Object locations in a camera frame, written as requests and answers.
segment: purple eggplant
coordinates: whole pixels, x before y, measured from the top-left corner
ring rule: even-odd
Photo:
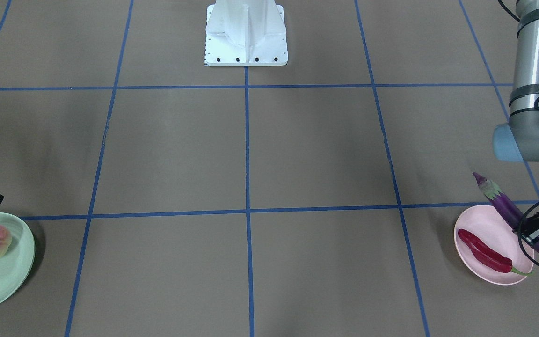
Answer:
[[[498,184],[475,172],[473,172],[473,176],[477,181],[477,186],[480,188],[480,191],[486,198],[488,198],[488,201],[490,201],[500,216],[502,216],[505,222],[507,222],[513,230],[517,229],[524,213],[517,208],[515,203],[513,203],[506,194],[504,194]],[[531,245],[531,248],[539,253],[539,237],[537,241]]]

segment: white plastic base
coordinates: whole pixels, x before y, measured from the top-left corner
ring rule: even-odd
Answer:
[[[284,8],[274,0],[217,0],[207,7],[205,66],[284,66]]]

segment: blue joint cap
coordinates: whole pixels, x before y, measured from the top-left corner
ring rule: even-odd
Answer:
[[[509,124],[500,124],[496,126],[496,129],[494,129],[494,136],[492,137],[492,147],[494,148],[494,155],[499,160],[524,161]]]

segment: green pepper stem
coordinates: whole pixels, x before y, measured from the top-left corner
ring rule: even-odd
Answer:
[[[533,274],[533,271],[531,271],[529,273],[523,273],[521,271],[518,271],[517,268],[515,268],[515,267],[513,267],[513,269],[511,269],[511,272],[519,274],[519,275],[523,275],[524,277],[528,277],[528,276]]]

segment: red chili pepper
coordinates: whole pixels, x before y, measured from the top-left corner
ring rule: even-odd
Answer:
[[[502,256],[492,248],[488,247],[479,237],[465,229],[458,230],[459,238],[469,247],[473,256],[479,262],[500,273],[512,271],[520,275],[530,275],[531,273],[522,273],[513,267],[513,261],[510,258]]]

